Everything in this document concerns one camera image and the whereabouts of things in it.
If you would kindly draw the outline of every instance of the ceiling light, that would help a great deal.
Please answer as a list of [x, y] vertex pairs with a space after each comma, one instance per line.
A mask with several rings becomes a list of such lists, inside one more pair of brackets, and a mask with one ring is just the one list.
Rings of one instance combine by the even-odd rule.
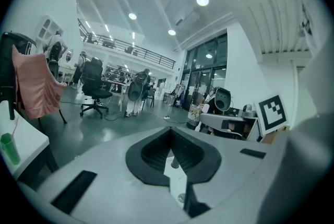
[[137, 16], [133, 13], [130, 13], [129, 17], [130, 17], [131, 20], [136, 20], [137, 19]]
[[196, 0], [199, 6], [207, 6], [209, 4], [209, 0]]
[[170, 34], [171, 36], [174, 36], [174, 35], [176, 35], [176, 32], [171, 29], [171, 30], [168, 31], [168, 34]]

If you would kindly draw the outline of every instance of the pants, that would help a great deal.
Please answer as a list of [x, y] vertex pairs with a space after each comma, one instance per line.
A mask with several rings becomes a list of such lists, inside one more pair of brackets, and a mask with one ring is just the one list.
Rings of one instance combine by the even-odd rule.
[[139, 99], [136, 101], [128, 100], [126, 112], [127, 113], [132, 113], [132, 112], [138, 113], [140, 105], [141, 105], [141, 99], [142, 99], [142, 96], [140, 96]]
[[82, 72], [80, 70], [80, 67], [77, 67], [77, 69], [74, 72], [74, 76], [73, 76], [73, 83], [74, 84], [78, 84], [81, 74], [82, 74]]

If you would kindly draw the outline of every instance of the railing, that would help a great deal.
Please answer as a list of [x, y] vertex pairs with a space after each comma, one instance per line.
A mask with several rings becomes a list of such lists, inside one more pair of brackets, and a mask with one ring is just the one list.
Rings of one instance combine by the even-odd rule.
[[160, 64], [167, 68], [173, 69], [175, 61], [166, 58], [160, 54], [155, 52], [143, 49], [136, 45], [131, 45], [127, 42], [118, 39], [110, 39], [109, 37], [105, 37], [102, 35], [94, 35], [93, 33], [89, 33], [87, 29], [83, 26], [83, 24], [79, 20], [79, 29], [81, 40], [86, 43], [91, 43], [99, 46], [103, 46], [106, 48], [122, 51], [133, 56], [144, 58], [148, 61]]

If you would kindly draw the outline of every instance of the black rubber cover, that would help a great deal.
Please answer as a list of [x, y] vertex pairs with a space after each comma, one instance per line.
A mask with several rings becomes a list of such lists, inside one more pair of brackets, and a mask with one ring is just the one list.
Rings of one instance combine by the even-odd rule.
[[249, 156], [253, 156], [259, 159], [263, 159], [266, 156], [265, 152], [262, 151], [255, 151], [255, 150], [250, 150], [250, 149], [242, 149], [240, 151], [240, 153], [245, 154], [245, 155], [249, 155]]
[[70, 214], [96, 176], [96, 173], [81, 171], [51, 204], [64, 213]]
[[145, 184], [169, 186], [169, 178], [163, 172], [171, 149], [191, 184], [208, 182], [221, 163], [214, 146], [176, 127], [166, 127], [132, 145], [125, 155], [126, 165]]

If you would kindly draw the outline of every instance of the green cup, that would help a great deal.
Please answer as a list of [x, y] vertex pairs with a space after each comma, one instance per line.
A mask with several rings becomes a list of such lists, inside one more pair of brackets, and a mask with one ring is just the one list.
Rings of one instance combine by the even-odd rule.
[[19, 153], [17, 152], [16, 144], [14, 138], [12, 138], [10, 133], [6, 133], [1, 136], [0, 139], [1, 146], [3, 150], [7, 153], [7, 156], [13, 164], [18, 164], [21, 160]]

